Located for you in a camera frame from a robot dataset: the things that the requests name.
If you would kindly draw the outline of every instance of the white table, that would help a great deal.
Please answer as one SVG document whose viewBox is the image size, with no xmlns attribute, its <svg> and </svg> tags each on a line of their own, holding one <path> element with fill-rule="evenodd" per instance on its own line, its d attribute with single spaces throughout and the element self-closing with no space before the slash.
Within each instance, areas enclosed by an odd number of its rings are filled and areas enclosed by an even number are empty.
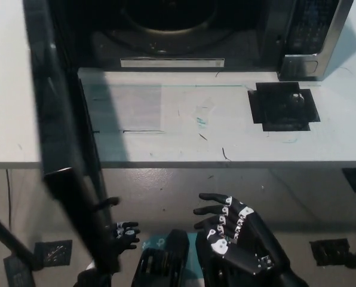
<svg viewBox="0 0 356 287">
<path fill-rule="evenodd" d="M 4 168 L 39 163 L 28 49 L 22 3 L 0 0 L 0 167 Z M 95 137 L 103 167 L 356 166 L 356 1 L 326 79 L 300 84 L 311 89 L 321 119 L 310 124 L 310 132 L 268 133 L 253 124 L 247 89 L 255 89 L 255 82 L 277 81 L 274 73 L 79 74 L 94 130 L 100 131 Z M 113 91 L 109 100 L 117 107 L 116 120 L 105 120 L 108 115 L 102 112 L 108 110 L 94 105 L 102 103 L 92 94 L 92 85 L 103 81 Z M 132 96 L 124 99 L 118 91 Z M 128 125 L 140 123 L 129 122 L 130 110 L 121 107 L 139 110 L 145 105 L 144 93 L 153 102 L 147 105 L 150 113 L 143 116 L 158 129 L 124 133 Z M 198 114 L 205 118 L 205 127 L 198 125 Z"/>
</svg>

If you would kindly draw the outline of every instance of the white joint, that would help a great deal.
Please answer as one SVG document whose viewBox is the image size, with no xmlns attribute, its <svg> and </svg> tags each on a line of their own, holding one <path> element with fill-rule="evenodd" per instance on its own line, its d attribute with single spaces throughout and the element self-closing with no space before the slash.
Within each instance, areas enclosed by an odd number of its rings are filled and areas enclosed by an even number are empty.
<svg viewBox="0 0 356 287">
<path fill-rule="evenodd" d="M 226 225 L 226 217 L 224 215 L 219 216 L 219 223 Z"/>
<path fill-rule="evenodd" d="M 216 233 L 215 230 L 210 229 L 210 231 L 208 232 L 208 235 L 207 235 L 207 240 L 208 240 L 208 238 L 209 238 L 211 235 L 214 235 L 215 233 Z"/>
<path fill-rule="evenodd" d="M 227 207 L 227 206 L 224 206 L 224 207 L 222 208 L 222 212 L 223 212 L 224 215 L 228 216 L 228 207 Z"/>
<path fill-rule="evenodd" d="M 128 230 L 125 232 L 126 235 L 134 235 L 136 232 L 134 230 Z"/>
<path fill-rule="evenodd" d="M 217 242 L 211 244 L 211 248 L 215 253 L 224 255 L 228 250 L 228 245 L 225 240 L 219 239 Z"/>
<path fill-rule="evenodd" d="M 226 205 L 231 206 L 232 203 L 232 196 L 226 198 Z"/>
<path fill-rule="evenodd" d="M 244 209 L 241 210 L 241 212 L 238 214 L 240 218 L 246 218 L 247 215 L 254 213 L 254 210 L 248 206 L 246 206 Z"/>
<path fill-rule="evenodd" d="M 225 229 L 223 228 L 223 226 L 221 224 L 218 224 L 217 225 L 217 229 L 218 231 L 221 233 L 221 234 L 224 234 L 225 233 Z"/>
</svg>

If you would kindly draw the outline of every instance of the gray floor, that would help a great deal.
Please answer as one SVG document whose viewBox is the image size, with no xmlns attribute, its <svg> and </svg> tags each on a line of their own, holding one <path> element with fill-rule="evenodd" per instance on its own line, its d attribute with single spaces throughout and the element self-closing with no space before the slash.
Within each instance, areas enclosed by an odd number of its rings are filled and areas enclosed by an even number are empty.
<svg viewBox="0 0 356 287">
<path fill-rule="evenodd" d="M 34 242 L 73 239 L 71 265 L 34 273 L 37 286 L 70 287 L 90 263 L 57 202 L 49 198 L 37 170 L 13 170 L 13 232 L 26 246 Z M 117 221 L 139 221 L 141 240 L 172 228 L 192 230 L 198 218 L 192 209 L 203 205 L 198 193 L 230 194 L 256 209 L 274 230 L 294 270 L 310 286 L 356 286 L 356 271 L 316 267 L 309 241 L 349 239 L 356 250 L 356 194 L 340 170 L 268 169 L 143 169 L 105 170 L 110 196 L 122 203 L 112 209 Z M 0 170 L 0 220 L 8 225 L 7 181 Z M 115 286 L 130 286 L 141 250 L 126 252 Z M 0 243 L 0 286 L 8 286 L 3 258 L 10 252 Z"/>
</svg>

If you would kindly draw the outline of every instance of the black device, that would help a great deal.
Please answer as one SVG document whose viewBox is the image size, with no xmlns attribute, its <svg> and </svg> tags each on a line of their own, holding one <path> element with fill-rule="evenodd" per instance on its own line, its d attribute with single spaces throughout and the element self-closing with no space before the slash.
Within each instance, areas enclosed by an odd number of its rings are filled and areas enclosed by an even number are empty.
<svg viewBox="0 0 356 287">
<path fill-rule="evenodd" d="M 189 255 L 189 238 L 183 230 L 172 230 L 164 249 L 143 251 L 132 287 L 180 287 Z"/>
<path fill-rule="evenodd" d="M 119 271 L 85 97 L 47 0 L 24 0 L 42 177 L 104 274 Z"/>
<path fill-rule="evenodd" d="M 222 261 L 211 250 L 203 231 L 195 240 L 198 261 L 200 262 L 205 287 L 262 287 L 255 278 Z"/>
<path fill-rule="evenodd" d="M 323 76 L 353 0 L 55 0 L 73 65 Z"/>
</svg>

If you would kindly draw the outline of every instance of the robotic hand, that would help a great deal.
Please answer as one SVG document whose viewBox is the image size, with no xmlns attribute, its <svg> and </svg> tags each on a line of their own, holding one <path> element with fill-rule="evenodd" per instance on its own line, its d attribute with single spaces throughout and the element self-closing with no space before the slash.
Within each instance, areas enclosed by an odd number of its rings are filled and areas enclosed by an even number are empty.
<svg viewBox="0 0 356 287">
<path fill-rule="evenodd" d="M 215 214 L 195 224 L 194 228 L 204 230 L 212 251 L 221 261 L 254 276 L 265 286 L 308 286 L 293 273 L 278 240 L 252 208 L 223 194 L 201 193 L 200 198 L 221 204 L 194 210 L 196 215 Z M 255 239 L 248 248 L 244 240 L 250 241 L 250 238 L 245 238 L 244 234 Z"/>
<path fill-rule="evenodd" d="M 140 242 L 140 239 L 137 238 L 137 234 L 140 233 L 137 226 L 138 222 L 119 222 L 108 228 L 112 237 L 112 246 L 118 255 L 121 255 L 125 250 L 137 248 L 134 244 Z M 92 261 L 87 269 L 78 275 L 74 287 L 109 287 L 111 280 L 112 274 L 101 274 Z"/>
<path fill-rule="evenodd" d="M 138 222 L 119 222 L 112 224 L 110 230 L 112 231 L 113 246 L 118 254 L 122 254 L 125 250 L 132 250 L 137 248 L 133 243 L 140 242 L 137 234 L 140 230 L 136 228 Z"/>
</svg>

